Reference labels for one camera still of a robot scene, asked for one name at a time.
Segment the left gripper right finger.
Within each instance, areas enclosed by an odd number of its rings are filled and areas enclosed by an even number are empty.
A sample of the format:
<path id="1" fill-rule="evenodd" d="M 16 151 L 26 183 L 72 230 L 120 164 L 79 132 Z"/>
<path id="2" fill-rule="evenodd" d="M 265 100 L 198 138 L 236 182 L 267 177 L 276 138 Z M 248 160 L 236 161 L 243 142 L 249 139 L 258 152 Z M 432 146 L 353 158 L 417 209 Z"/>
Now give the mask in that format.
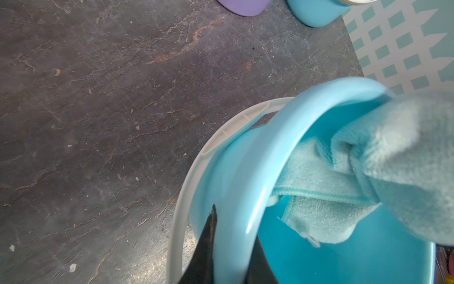
<path id="1" fill-rule="evenodd" d="M 259 237 L 256 237 L 245 284 L 278 284 Z"/>

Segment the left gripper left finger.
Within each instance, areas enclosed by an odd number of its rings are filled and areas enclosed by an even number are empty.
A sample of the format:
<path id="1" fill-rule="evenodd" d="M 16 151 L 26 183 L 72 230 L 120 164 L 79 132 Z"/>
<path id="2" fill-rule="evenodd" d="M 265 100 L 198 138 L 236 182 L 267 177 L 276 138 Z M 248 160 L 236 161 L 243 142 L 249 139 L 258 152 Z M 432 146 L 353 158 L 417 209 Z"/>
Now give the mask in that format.
<path id="1" fill-rule="evenodd" d="M 214 282 L 213 254 L 216 225 L 217 212 L 213 205 L 193 257 L 179 284 L 212 284 Z"/>

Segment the light green cloth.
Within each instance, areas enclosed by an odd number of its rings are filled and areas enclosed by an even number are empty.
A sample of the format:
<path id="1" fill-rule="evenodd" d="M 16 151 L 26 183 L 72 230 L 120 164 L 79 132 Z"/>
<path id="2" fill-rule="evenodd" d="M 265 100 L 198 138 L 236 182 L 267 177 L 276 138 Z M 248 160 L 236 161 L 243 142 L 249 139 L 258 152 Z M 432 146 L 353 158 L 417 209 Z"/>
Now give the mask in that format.
<path id="1" fill-rule="evenodd" d="M 273 189 L 281 217 L 338 244 L 383 205 L 417 237 L 454 243 L 454 96 L 417 92 L 331 109 L 297 144 Z"/>

